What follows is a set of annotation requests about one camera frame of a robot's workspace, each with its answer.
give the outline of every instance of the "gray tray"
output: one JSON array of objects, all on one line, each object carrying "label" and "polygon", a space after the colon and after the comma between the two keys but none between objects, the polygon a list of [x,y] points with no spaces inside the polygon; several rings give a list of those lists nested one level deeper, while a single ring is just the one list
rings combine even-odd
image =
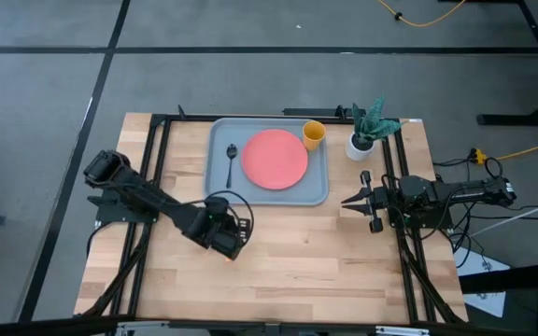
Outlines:
[{"label": "gray tray", "polygon": [[[223,118],[215,121],[209,134],[209,148],[205,167],[205,196],[225,190],[230,159],[225,151],[230,144],[238,148],[238,156],[232,163],[232,188],[251,204],[317,205],[327,199],[329,177],[325,141],[319,148],[308,153],[308,168],[303,178],[283,190],[261,188],[248,180],[242,170],[244,146],[254,134],[270,129],[286,130],[300,139],[303,126],[309,119],[256,119]],[[241,204],[237,197],[222,194],[230,203]]]}]

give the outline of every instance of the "floor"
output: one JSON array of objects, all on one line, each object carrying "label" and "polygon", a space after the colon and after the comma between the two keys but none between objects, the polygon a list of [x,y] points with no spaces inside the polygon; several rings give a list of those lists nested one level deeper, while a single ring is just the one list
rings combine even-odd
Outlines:
[{"label": "floor", "polygon": [[[453,6],[389,2],[413,21]],[[528,3],[538,21],[538,1]],[[121,0],[0,1],[0,46],[105,47],[120,6]],[[130,5],[119,46],[535,47],[536,41],[514,5],[468,4],[418,29],[394,21],[374,0],[140,0]],[[0,323],[16,318],[104,62],[102,54],[0,53],[0,214],[7,216],[0,225]],[[99,150],[115,147],[126,112],[176,113],[181,104],[187,113],[278,115],[285,107],[368,106],[380,95],[386,117],[424,119],[436,161],[463,157],[471,147],[497,156],[538,145],[538,128],[474,121],[479,113],[526,114],[538,106],[538,56],[117,54],[80,171]],[[517,205],[538,204],[538,151],[503,169]],[[438,172],[449,181],[465,178],[463,166]],[[485,176],[480,168],[472,173]],[[76,179],[37,319],[73,312],[96,210],[86,201],[91,194]],[[497,207],[474,212],[508,215]],[[473,230],[492,222],[474,220]],[[538,263],[538,221],[515,222],[479,242],[487,256],[507,264]],[[531,312],[513,316],[504,322],[509,327],[531,327]]]}]

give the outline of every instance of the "white pot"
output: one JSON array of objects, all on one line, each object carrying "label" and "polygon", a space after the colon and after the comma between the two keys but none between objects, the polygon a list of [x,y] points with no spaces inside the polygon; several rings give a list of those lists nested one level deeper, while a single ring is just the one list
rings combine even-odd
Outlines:
[{"label": "white pot", "polygon": [[375,148],[375,141],[373,142],[373,145],[367,149],[367,150],[360,150],[354,147],[352,145],[352,136],[354,136],[354,133],[350,135],[350,137],[347,139],[346,144],[346,155],[351,158],[353,161],[364,161],[366,160],[371,152],[373,151],[373,148]]}]

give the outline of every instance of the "white cable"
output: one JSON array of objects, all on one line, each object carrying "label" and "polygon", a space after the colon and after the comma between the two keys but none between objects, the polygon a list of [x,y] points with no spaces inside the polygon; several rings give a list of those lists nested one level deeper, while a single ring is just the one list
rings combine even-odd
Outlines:
[{"label": "white cable", "polygon": [[497,223],[497,224],[493,224],[493,225],[491,225],[490,227],[487,227],[487,228],[485,228],[485,229],[483,229],[483,230],[481,230],[481,231],[477,231],[477,232],[475,232],[475,233],[473,233],[473,234],[470,234],[469,236],[470,236],[471,238],[474,238],[477,234],[481,234],[481,233],[486,232],[486,231],[489,231],[489,230],[491,230],[491,229],[495,229],[495,228],[497,228],[497,227],[499,227],[499,226],[501,226],[501,225],[503,225],[503,224],[505,224],[505,223],[509,223],[509,222],[511,222],[511,221],[513,221],[513,220],[516,220],[516,219],[519,219],[519,218],[522,218],[522,217],[526,217],[526,216],[528,216],[528,215],[530,215],[530,214],[534,214],[534,213],[536,213],[537,211],[538,211],[538,208],[536,208],[536,209],[532,209],[532,210],[530,210],[530,211],[528,211],[528,212],[525,212],[524,214],[520,214],[520,215],[518,215],[518,216],[514,216],[514,217],[512,217],[512,218],[504,219],[504,220],[502,220],[501,222],[499,222],[499,223]]}]

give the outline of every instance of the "yellow cup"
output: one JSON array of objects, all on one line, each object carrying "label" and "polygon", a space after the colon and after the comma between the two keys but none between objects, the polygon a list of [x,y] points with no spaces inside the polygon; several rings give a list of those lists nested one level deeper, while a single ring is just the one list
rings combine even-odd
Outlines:
[{"label": "yellow cup", "polygon": [[307,150],[315,150],[325,138],[325,125],[310,120],[303,127],[303,144]]}]

